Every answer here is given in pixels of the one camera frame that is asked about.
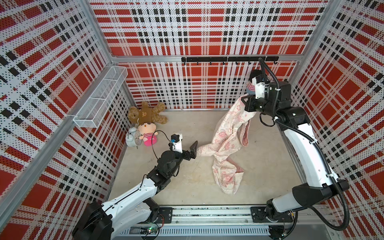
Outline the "cream pink printed jacket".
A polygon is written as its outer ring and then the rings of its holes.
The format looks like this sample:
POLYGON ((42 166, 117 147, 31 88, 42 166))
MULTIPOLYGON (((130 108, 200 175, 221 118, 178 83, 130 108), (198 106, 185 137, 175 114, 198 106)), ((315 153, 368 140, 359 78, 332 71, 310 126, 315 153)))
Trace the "cream pink printed jacket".
POLYGON ((244 169, 231 155, 249 144, 248 133, 255 114, 247 112, 239 98, 218 122, 212 142, 198 147, 198 156, 214 157, 214 180, 227 195, 236 194, 243 179, 244 169))

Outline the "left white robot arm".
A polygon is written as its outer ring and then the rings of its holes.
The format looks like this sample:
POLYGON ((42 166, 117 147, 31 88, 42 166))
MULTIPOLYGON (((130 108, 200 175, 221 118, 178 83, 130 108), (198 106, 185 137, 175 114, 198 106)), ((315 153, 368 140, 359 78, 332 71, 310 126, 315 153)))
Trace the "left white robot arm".
POLYGON ((152 197, 171 182, 182 161, 197 157, 198 142, 188 151, 182 149, 181 141, 172 140, 169 145, 170 149, 162 153, 158 164, 138 185, 108 202, 89 204, 72 231, 73 239, 112 240, 136 224, 155 222, 160 207, 152 197))

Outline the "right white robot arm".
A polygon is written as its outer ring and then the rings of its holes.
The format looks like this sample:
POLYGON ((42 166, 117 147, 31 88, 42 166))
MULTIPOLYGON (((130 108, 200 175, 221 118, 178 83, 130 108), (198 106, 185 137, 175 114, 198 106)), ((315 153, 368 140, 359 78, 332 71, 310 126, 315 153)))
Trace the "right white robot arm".
POLYGON ((284 213, 313 209, 316 204, 338 196, 344 219, 339 226, 331 227, 337 230, 346 228, 350 212, 344 192, 350 185, 347 180, 340 179, 327 162, 306 111, 291 105, 291 85, 251 80, 246 91, 247 96, 241 98, 245 110, 272 118, 293 147, 306 177, 305 183, 293 187, 291 192, 269 200, 264 218, 278 222, 284 213))

